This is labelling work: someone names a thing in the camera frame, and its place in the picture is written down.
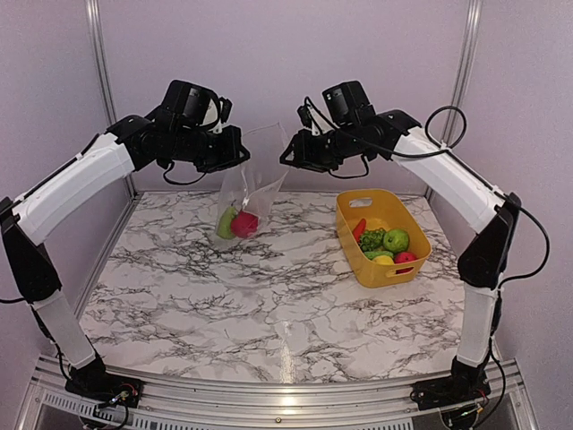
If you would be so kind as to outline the red toy tomato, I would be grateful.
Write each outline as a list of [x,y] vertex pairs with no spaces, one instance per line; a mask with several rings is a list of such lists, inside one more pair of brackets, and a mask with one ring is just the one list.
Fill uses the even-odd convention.
[[230,224],[231,232],[239,238],[253,236],[258,227],[259,217],[247,211],[239,211]]

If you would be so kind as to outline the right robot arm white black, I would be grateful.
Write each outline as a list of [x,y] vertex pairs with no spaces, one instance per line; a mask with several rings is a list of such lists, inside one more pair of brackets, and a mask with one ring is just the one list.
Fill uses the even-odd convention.
[[320,129],[314,118],[317,113],[305,106],[297,109],[303,128],[280,156],[281,163],[323,173],[353,156],[368,160],[381,156],[422,179],[475,232],[458,258],[458,274],[465,288],[462,333],[450,375],[443,384],[450,400],[464,400],[485,378],[490,342],[500,318],[502,273],[520,200],[514,194],[503,195],[479,178],[450,149],[439,147],[404,111],[376,114],[367,107],[361,112],[362,118],[333,125],[328,131]]

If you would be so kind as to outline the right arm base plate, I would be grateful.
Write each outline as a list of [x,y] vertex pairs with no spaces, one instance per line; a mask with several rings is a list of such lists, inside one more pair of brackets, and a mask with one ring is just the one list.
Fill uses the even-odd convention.
[[412,385],[410,400],[419,410],[448,407],[476,399],[485,399],[491,394],[488,380],[480,381],[473,388],[452,376],[416,382]]

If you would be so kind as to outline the clear zip top bag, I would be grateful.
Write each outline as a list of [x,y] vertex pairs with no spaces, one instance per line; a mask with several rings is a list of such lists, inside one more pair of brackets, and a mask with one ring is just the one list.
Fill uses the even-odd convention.
[[[242,144],[251,153],[244,163],[229,169],[218,193],[218,211],[213,241],[217,247],[229,247],[261,235],[269,224],[272,205],[287,177],[289,168],[279,163],[287,147],[287,133],[280,123],[263,126],[242,136]],[[218,221],[223,211],[234,206],[259,217],[257,232],[249,238],[225,240],[217,236]]]

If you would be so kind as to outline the green toy pear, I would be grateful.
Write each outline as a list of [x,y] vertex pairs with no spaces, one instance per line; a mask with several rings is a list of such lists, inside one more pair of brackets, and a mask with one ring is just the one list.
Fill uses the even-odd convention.
[[231,229],[232,221],[235,219],[237,215],[237,210],[234,206],[227,207],[218,221],[218,227],[216,230],[216,234],[218,237],[225,239],[225,240],[232,240],[235,238],[235,234]]

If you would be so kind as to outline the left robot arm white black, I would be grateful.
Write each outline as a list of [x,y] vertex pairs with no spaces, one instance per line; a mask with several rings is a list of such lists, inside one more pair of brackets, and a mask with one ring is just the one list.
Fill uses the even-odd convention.
[[153,162],[164,168],[190,162],[202,174],[245,162],[250,153],[241,137],[233,125],[163,125],[148,116],[127,116],[27,193],[2,200],[1,236],[17,289],[70,363],[72,387],[104,399],[115,378],[64,297],[44,246],[47,237],[95,194]]

